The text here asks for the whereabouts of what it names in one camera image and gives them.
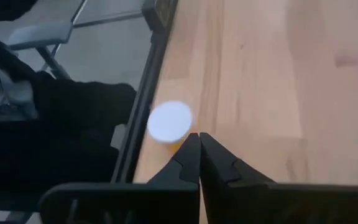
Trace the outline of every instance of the wooden table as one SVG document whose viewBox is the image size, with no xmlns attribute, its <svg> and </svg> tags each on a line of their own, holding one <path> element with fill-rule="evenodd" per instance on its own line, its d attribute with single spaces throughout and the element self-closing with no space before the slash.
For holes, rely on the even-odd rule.
<svg viewBox="0 0 358 224">
<path fill-rule="evenodd" d="M 358 184 L 358 0 L 179 0 L 167 100 L 277 182 Z M 171 156 L 146 134 L 135 182 Z"/>
</svg>

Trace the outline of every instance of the metal frame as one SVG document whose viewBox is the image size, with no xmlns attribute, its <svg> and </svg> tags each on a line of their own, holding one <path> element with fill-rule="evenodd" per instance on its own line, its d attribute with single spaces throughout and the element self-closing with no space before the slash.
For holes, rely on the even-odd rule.
<svg viewBox="0 0 358 224">
<path fill-rule="evenodd" d="M 173 13 L 169 15 L 165 30 L 161 32 L 153 30 L 154 33 L 151 39 L 152 46 L 114 168 L 111 179 L 112 183 L 131 183 L 133 181 L 177 4 L 178 0 L 172 0 L 171 11 Z"/>
</svg>

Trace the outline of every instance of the white cup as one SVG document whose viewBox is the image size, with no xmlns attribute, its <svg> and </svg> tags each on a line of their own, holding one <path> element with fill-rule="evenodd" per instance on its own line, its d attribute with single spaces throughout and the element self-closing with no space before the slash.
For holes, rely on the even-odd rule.
<svg viewBox="0 0 358 224">
<path fill-rule="evenodd" d="M 176 152 L 193 126 L 190 107 L 180 101 L 168 101 L 154 108 L 147 122 L 151 137 Z"/>
</svg>

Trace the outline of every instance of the person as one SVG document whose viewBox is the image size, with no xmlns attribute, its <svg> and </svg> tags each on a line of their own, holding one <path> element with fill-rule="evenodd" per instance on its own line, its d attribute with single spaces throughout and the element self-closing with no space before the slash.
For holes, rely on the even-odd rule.
<svg viewBox="0 0 358 224">
<path fill-rule="evenodd" d="M 23 2 L 32 6 L 35 0 Z M 128 122 L 135 96 L 128 84 L 56 80 L 35 72 L 0 42 L 0 190 L 109 182 L 118 154 L 110 146 L 112 133 Z"/>
</svg>

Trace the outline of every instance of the black pants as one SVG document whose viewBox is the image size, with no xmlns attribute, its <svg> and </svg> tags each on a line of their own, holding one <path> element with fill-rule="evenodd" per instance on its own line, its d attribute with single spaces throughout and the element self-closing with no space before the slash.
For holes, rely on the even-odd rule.
<svg viewBox="0 0 358 224">
<path fill-rule="evenodd" d="M 127 123 L 134 89 L 49 78 L 33 88 L 41 118 L 0 123 L 0 189 L 40 192 L 66 182 L 109 182 L 118 151 L 109 146 L 111 136 L 99 137 Z"/>
</svg>

